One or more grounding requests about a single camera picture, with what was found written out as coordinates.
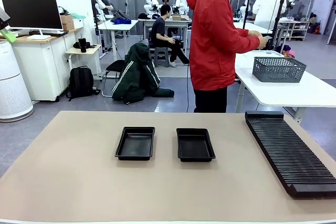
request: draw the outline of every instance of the plastic basket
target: plastic basket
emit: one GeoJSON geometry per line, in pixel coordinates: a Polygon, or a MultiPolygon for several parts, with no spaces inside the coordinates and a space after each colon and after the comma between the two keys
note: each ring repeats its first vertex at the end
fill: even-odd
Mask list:
{"type": "Polygon", "coordinates": [[[293,58],[255,57],[253,75],[261,82],[300,82],[306,65],[293,58]]]}

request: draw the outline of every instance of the computer monitor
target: computer monitor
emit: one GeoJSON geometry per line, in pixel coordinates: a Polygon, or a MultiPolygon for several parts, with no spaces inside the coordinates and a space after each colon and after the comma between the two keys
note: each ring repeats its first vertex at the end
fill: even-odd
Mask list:
{"type": "Polygon", "coordinates": [[[2,0],[14,29],[63,30],[56,0],[2,0]]]}

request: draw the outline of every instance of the red hoodie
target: red hoodie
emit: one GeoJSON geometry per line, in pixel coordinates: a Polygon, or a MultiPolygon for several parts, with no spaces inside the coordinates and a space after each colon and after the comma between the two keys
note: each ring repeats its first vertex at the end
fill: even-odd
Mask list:
{"type": "Polygon", "coordinates": [[[259,46],[258,37],[233,25],[229,0],[187,0],[194,10],[190,69],[195,90],[217,90],[235,81],[236,54],[259,46]]]}

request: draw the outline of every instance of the black jacket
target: black jacket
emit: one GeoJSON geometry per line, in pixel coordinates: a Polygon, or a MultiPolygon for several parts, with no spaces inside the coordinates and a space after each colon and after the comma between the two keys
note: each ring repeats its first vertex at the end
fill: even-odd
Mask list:
{"type": "Polygon", "coordinates": [[[112,90],[112,98],[126,104],[142,101],[145,95],[152,97],[174,97],[174,91],[160,88],[160,78],[150,58],[149,45],[134,44],[125,57],[125,69],[112,90]]]}

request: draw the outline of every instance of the black slotted holder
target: black slotted holder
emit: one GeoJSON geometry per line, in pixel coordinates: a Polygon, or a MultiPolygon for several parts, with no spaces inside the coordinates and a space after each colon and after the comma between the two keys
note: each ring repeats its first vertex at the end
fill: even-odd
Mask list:
{"type": "Polygon", "coordinates": [[[284,121],[283,113],[246,112],[245,119],[291,197],[336,196],[336,178],[284,121]]]}

